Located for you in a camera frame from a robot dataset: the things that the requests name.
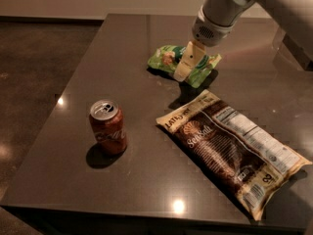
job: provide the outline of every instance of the red soda can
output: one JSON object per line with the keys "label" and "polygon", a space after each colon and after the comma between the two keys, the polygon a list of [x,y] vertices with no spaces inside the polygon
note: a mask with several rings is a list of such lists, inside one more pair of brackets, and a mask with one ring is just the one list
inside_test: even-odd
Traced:
{"label": "red soda can", "polygon": [[126,150],[123,119],[121,108],[112,100],[100,100],[90,109],[89,121],[95,138],[109,155],[117,155]]}

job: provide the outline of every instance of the floor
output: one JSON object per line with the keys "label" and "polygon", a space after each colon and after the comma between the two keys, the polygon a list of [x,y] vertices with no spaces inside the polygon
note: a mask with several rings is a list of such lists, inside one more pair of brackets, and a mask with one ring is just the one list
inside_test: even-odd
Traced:
{"label": "floor", "polygon": [[[0,200],[101,23],[0,22]],[[0,208],[0,234],[40,234]]]}

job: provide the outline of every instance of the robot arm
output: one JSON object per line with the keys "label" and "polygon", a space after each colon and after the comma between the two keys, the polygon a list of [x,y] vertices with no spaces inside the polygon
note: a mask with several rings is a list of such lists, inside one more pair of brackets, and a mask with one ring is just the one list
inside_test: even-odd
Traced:
{"label": "robot arm", "polygon": [[313,0],[205,0],[193,26],[194,37],[205,46],[217,45],[254,2],[313,60]]}

